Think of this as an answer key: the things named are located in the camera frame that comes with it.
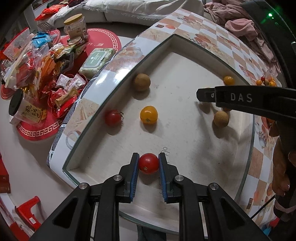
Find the person's right hand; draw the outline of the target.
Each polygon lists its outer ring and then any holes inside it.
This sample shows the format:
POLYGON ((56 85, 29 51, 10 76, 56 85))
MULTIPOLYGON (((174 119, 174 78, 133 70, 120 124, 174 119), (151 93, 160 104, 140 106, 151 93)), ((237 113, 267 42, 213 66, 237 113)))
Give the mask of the person's right hand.
POLYGON ((290 189, 290 180, 287 175, 287 164, 295 166, 295 137, 292 135, 281 136, 282 128, 276 121, 270 126, 269 135, 278 137, 273 151, 273 183, 272 189, 276 195, 284 197, 290 189))

